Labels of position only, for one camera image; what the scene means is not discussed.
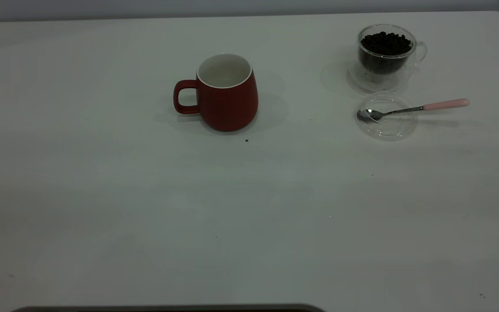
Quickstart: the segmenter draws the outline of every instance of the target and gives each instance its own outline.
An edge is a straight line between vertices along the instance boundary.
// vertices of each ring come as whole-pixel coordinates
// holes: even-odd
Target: red mug
[[[183,106],[180,90],[196,89],[198,104]],[[206,59],[196,72],[196,80],[182,80],[175,86],[175,109],[181,114],[197,114],[212,128],[234,131],[247,126],[257,113],[257,85],[253,69],[239,55],[221,54]]]

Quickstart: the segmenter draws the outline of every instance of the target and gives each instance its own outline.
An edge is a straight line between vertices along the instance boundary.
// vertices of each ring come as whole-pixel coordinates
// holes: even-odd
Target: white wall
[[[499,10],[499,0],[0,0],[0,20]]]

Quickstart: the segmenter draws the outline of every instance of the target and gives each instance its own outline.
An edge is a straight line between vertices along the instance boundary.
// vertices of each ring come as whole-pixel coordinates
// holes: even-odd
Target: pink spoon handle
[[[424,111],[434,111],[436,109],[446,109],[446,108],[456,108],[456,107],[464,107],[469,105],[468,99],[459,99],[459,100],[451,100],[451,101],[440,101],[438,103],[427,104],[423,106]]]

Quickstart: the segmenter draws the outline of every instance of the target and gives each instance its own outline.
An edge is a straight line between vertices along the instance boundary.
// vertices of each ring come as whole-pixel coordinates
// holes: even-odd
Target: mug
[[[369,51],[361,44],[366,36],[381,32],[405,36],[411,42],[411,49],[400,55],[381,55]],[[424,42],[417,41],[404,28],[388,24],[372,25],[363,29],[357,37],[356,51],[357,57],[349,69],[350,77],[356,85],[369,92],[394,91],[404,86],[415,65],[421,62],[427,53]]]
[[[180,90],[194,88],[198,104],[183,106]],[[175,86],[174,105],[181,114],[199,113],[212,128],[234,131],[247,126],[257,113],[257,85],[248,61],[239,55],[220,54],[206,59],[196,80],[182,80]]]

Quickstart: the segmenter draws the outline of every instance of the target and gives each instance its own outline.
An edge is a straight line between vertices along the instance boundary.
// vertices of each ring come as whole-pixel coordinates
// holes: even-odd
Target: mug rim
[[[404,32],[408,33],[411,38],[412,38],[412,42],[413,42],[413,46],[412,48],[405,52],[405,53],[402,53],[400,55],[381,55],[379,53],[375,53],[371,50],[369,50],[368,48],[364,47],[362,44],[361,44],[361,40],[359,40],[359,37],[361,37],[361,34],[369,29],[369,28],[373,28],[373,27],[376,27],[376,26],[390,26],[390,27],[394,27],[394,28],[398,28],[398,29],[401,29],[403,30]],[[392,24],[374,24],[374,25],[370,25],[370,26],[367,26],[366,28],[363,28],[357,35],[357,43],[359,44],[359,47],[366,53],[368,53],[369,55],[373,55],[373,56],[376,56],[376,57],[380,57],[380,58],[384,58],[384,59],[402,59],[404,57],[408,57],[410,56],[414,51],[415,49],[417,48],[417,39],[415,39],[415,36],[407,29],[403,28],[403,27],[400,27],[400,26],[396,26],[396,25],[392,25]]]
[[[236,56],[240,59],[242,59],[242,61],[246,62],[246,64],[248,64],[249,66],[249,73],[248,73],[248,76],[245,77],[245,79],[243,79],[243,81],[241,81],[240,83],[237,83],[235,85],[230,85],[228,87],[216,87],[214,85],[210,85],[209,83],[206,83],[203,79],[201,79],[200,77],[200,69],[201,69],[201,66],[206,62],[208,61],[209,59],[212,59],[213,57],[217,57],[217,56],[220,56],[220,55],[233,55],[233,56]],[[218,55],[212,55],[210,57],[208,57],[207,59],[205,59],[204,61],[201,62],[201,64],[198,66],[198,70],[196,71],[196,77],[198,78],[199,81],[201,81],[204,85],[210,87],[210,88],[213,88],[213,89],[232,89],[232,88],[235,88],[235,87],[238,87],[239,85],[243,85],[243,83],[245,83],[246,81],[248,81],[248,79],[251,77],[251,75],[253,74],[253,67],[251,66],[250,62],[248,62],[247,59],[245,59],[244,57],[236,54],[236,53],[219,53]]]

